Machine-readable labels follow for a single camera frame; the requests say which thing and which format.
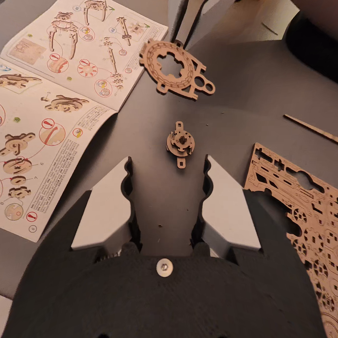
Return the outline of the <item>wooden ring plate part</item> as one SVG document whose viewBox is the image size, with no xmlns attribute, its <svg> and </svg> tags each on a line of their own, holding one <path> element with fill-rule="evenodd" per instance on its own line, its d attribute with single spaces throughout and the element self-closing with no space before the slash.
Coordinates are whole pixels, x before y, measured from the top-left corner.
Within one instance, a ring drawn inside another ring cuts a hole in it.
<svg viewBox="0 0 338 338">
<path fill-rule="evenodd" d="M 165 58 L 168 54 L 171 54 L 174 60 L 182 65 L 179 77 L 175 77 L 173 74 L 166 75 L 162 71 L 162 64 L 158 58 Z M 139 62 L 157 82 L 157 90 L 162 94 L 171 91 L 197 100 L 198 95 L 195 91 L 212 95 L 216 90 L 214 84 L 202 74 L 206 70 L 206 66 L 178 43 L 150 39 L 140 50 Z"/>
</svg>

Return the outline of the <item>laser-cut wooden parts sheet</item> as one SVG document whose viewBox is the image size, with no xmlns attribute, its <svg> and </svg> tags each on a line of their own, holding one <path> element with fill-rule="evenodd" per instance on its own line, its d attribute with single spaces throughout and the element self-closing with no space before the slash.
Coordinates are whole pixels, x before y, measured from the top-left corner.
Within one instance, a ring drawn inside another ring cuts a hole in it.
<svg viewBox="0 0 338 338">
<path fill-rule="evenodd" d="M 300 228 L 287 238 L 307 269 L 327 337 L 338 336 L 337 188 L 259 143 L 253 147 L 246 190 L 270 192 Z"/>
</svg>

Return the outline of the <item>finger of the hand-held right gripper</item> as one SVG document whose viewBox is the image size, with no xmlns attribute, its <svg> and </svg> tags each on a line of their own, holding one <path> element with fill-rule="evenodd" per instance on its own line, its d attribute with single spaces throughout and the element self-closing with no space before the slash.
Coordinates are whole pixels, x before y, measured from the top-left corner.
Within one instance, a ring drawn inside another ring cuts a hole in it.
<svg viewBox="0 0 338 338">
<path fill-rule="evenodd" d="M 180 29 L 188 0 L 169 0 L 169 30 L 170 40 L 175 40 Z"/>
<path fill-rule="evenodd" d="M 183 16 L 183 47 L 191 49 L 208 32 L 206 14 L 212 1 L 188 0 Z"/>
</svg>

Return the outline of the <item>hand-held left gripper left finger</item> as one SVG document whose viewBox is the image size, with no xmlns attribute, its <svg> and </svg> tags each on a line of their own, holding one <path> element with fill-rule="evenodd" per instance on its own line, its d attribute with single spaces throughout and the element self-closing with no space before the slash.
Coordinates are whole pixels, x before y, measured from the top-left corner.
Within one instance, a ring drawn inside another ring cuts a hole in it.
<svg viewBox="0 0 338 338">
<path fill-rule="evenodd" d="M 127 242 L 141 251 L 141 231 L 130 194 L 133 163 L 125 157 L 91 189 L 77 232 L 73 250 L 103 247 L 117 254 Z"/>
</svg>

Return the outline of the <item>small wooden hub assembly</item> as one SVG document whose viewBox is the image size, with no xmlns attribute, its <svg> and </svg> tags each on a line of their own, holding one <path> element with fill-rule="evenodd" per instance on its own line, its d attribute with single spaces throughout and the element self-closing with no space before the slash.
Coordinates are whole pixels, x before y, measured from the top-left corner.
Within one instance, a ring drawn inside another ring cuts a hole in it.
<svg viewBox="0 0 338 338">
<path fill-rule="evenodd" d="M 186 167 L 185 157 L 191 155 L 194 148 L 194 138 L 184 130 L 183 122 L 177 121 L 175 123 L 175 131 L 171 132 L 167 137 L 166 149 L 177 157 L 177 167 L 179 169 Z"/>
</svg>

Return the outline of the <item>flat wooden stick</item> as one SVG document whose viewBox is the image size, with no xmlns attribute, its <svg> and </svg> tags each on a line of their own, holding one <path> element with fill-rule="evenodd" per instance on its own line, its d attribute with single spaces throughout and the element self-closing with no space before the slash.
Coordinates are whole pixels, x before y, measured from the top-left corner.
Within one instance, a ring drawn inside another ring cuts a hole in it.
<svg viewBox="0 0 338 338">
<path fill-rule="evenodd" d="M 336 144 L 338 144 L 338 136 L 335 136 L 331 133 L 328 133 L 328 132 L 326 132 L 322 129 L 319 129 L 319 128 L 313 126 L 313 125 L 310 125 L 310 124 L 308 124 L 304 121 L 301 121 L 301 120 L 299 120 L 295 117 L 292 117 L 290 115 L 284 114 L 283 117 L 290 120 L 290 121 L 293 121 L 294 123 L 296 123 L 298 125 L 301 125 L 302 127 L 306 128 L 308 130 L 311 130 L 311 131 L 323 136 L 324 138 L 326 138 L 328 140 L 331 140 L 332 142 L 335 142 Z"/>
</svg>

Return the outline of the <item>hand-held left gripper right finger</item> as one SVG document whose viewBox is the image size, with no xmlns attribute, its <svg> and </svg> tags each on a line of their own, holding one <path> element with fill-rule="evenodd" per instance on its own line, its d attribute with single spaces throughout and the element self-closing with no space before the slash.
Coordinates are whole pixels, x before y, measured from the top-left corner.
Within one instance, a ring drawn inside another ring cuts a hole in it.
<svg viewBox="0 0 338 338">
<path fill-rule="evenodd" d="M 203 192 L 191 245 L 205 242 L 210 255 L 226 258 L 232 248 L 259 251 L 260 240 L 242 186 L 210 155 L 205 156 Z"/>
</svg>

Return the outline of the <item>assembly instruction booklet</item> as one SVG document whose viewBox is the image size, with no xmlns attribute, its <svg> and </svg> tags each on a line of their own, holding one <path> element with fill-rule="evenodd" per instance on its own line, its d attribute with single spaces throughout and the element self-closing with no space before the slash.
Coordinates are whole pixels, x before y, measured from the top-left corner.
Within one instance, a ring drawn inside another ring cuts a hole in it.
<svg viewBox="0 0 338 338">
<path fill-rule="evenodd" d="M 1 228 L 40 239 L 82 154 L 168 27 L 114 1 L 56 1 L 1 52 Z"/>
</svg>

